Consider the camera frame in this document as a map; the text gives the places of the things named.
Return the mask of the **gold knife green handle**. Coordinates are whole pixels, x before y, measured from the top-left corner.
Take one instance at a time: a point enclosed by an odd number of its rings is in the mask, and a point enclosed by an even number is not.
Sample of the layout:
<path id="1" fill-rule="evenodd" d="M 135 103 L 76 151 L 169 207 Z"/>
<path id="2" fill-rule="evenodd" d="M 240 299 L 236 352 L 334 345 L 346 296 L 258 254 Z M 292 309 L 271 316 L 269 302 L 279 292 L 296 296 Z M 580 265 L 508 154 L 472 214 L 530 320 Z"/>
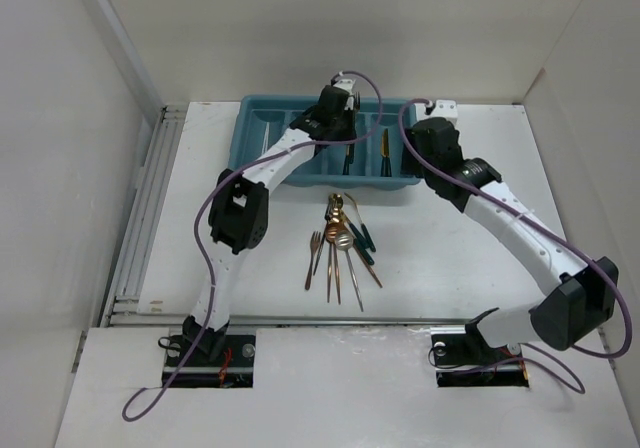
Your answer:
<path id="1" fill-rule="evenodd" d="M 391 167 L 391 160 L 390 160 L 390 143 L 389 143 L 388 129 L 384 130 L 381 138 L 381 156 L 382 156 L 381 176 L 391 177 L 392 167 Z"/>
<path id="2" fill-rule="evenodd" d="M 380 153 L 381 153 L 381 167 L 380 167 L 380 176 L 381 177 L 389 177 L 388 165 L 389 165 L 389 154 L 388 154 L 389 144 L 388 144 L 388 130 L 385 129 L 381 136 L 381 145 L 380 145 Z"/>

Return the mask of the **silver slotted spoon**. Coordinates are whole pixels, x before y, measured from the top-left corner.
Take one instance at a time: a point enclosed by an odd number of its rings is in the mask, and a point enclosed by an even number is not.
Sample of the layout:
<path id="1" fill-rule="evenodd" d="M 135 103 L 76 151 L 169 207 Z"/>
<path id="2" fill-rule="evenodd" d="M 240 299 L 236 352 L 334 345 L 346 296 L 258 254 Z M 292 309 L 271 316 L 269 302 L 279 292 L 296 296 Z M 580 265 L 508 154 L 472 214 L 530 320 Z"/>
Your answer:
<path id="1" fill-rule="evenodd" d="M 363 312 L 364 311 L 363 301 L 362 301 L 362 297 L 361 297 L 361 293 L 358 285 L 357 275 L 355 273 L 355 269 L 354 269 L 351 255 L 350 255 L 350 250 L 353 248 L 353 245 L 354 245 L 354 238 L 346 229 L 340 230 L 335 235 L 335 245 L 338 248 L 338 250 L 341 251 L 346 257 L 349 274 L 350 274 L 350 278 L 351 278 L 354 292 L 356 295 L 356 299 L 359 305 L 359 309 L 361 312 Z"/>

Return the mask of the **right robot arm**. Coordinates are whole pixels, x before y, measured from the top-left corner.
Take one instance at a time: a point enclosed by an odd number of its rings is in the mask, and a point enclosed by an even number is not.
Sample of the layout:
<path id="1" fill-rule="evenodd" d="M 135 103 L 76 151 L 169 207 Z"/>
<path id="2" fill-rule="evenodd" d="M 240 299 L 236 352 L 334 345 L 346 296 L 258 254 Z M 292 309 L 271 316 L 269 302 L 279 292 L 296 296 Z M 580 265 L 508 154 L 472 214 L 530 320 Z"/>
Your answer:
<path id="1" fill-rule="evenodd" d="M 403 134 L 426 184 L 491 233 L 542 294 L 535 303 L 491 308 L 473 319 L 463 337 L 470 359 L 484 362 L 499 347 L 530 341 L 565 351 L 613 316 L 616 265 L 606 257 L 586 262 L 546 236 L 545 225 L 526 213 L 494 167 L 463 155 L 451 121 L 427 118 Z"/>

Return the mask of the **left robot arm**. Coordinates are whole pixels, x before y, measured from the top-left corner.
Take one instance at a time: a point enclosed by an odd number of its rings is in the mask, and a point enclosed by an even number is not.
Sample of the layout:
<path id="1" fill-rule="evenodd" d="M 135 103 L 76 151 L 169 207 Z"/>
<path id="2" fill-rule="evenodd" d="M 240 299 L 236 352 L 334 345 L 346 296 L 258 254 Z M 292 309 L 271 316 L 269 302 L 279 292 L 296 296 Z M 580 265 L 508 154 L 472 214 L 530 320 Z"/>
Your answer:
<path id="1" fill-rule="evenodd" d="M 331 82 L 263 155 L 219 175 L 215 194 L 207 199 L 212 244 L 196 239 L 207 264 L 208 285 L 182 325 L 189 352 L 201 364 L 213 364 L 223 355 L 231 293 L 245 258 L 266 234 L 270 195 L 329 144 L 356 138 L 354 85 L 350 78 Z"/>

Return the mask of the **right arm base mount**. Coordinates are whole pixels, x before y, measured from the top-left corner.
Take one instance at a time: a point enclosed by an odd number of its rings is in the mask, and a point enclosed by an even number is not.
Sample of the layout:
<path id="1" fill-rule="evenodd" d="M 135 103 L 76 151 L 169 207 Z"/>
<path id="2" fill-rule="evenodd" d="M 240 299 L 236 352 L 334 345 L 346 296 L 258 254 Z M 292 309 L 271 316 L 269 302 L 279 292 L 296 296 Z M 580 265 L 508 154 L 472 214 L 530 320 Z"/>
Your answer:
<path id="1" fill-rule="evenodd" d="M 428 359 L 439 388 L 529 387 L 526 367 L 516 355 L 471 335 L 433 334 Z"/>

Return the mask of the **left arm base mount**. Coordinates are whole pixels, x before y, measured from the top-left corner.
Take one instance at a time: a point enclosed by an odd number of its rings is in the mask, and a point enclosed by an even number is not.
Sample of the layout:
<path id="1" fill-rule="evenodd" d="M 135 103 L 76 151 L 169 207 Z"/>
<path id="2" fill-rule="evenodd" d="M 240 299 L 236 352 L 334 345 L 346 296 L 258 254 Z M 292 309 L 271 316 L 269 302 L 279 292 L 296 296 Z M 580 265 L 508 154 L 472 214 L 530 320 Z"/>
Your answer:
<path id="1" fill-rule="evenodd" d="M 163 336 L 158 346 L 165 351 L 161 383 L 164 384 L 184 358 L 190 344 L 181 335 Z M 196 350 L 169 385 L 170 388 L 252 388 L 256 355 L 255 334 L 227 335 L 220 353 L 209 360 Z"/>

